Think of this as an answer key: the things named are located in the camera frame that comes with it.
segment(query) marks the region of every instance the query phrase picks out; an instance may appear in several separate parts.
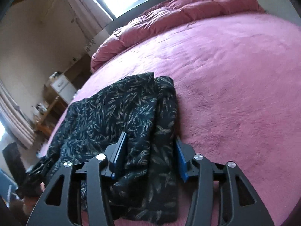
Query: patterned fabric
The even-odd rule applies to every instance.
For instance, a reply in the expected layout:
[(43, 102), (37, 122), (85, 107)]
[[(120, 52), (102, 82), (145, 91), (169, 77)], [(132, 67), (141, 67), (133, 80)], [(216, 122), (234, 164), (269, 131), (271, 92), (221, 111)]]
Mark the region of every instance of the patterned fabric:
[[(87, 162), (117, 143), (125, 131), (128, 153), (123, 176), (106, 185), (113, 217), (157, 224), (175, 221), (176, 116), (172, 79), (154, 78), (153, 73), (126, 77), (71, 104), (40, 168), (44, 174), (47, 170), (46, 184), (65, 161)], [(84, 182), (81, 195), (82, 208), (87, 209)]]

